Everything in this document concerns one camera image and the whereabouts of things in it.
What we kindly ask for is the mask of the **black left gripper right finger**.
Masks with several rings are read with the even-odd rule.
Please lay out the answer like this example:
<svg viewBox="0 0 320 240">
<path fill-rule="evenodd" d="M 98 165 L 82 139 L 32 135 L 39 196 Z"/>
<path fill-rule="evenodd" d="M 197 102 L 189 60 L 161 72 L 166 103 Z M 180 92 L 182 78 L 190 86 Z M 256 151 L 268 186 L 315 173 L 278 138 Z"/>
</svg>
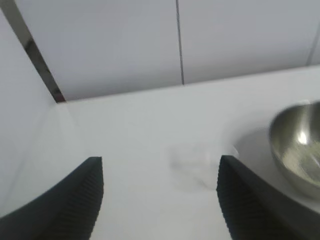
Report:
<svg viewBox="0 0 320 240">
<path fill-rule="evenodd" d="M 216 192 L 233 240 L 320 238 L 319 213 L 272 187 L 234 156 L 221 156 Z"/>
</svg>

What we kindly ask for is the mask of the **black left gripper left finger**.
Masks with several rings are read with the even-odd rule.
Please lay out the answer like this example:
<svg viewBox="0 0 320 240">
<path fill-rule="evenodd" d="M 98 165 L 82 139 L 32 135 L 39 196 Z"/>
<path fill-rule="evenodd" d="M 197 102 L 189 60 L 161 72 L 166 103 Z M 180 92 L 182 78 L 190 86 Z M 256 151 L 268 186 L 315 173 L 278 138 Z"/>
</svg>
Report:
<svg viewBox="0 0 320 240">
<path fill-rule="evenodd" d="M 2 240 L 88 240 L 103 201 L 103 162 L 89 157 L 31 202 L 1 217 Z"/>
</svg>

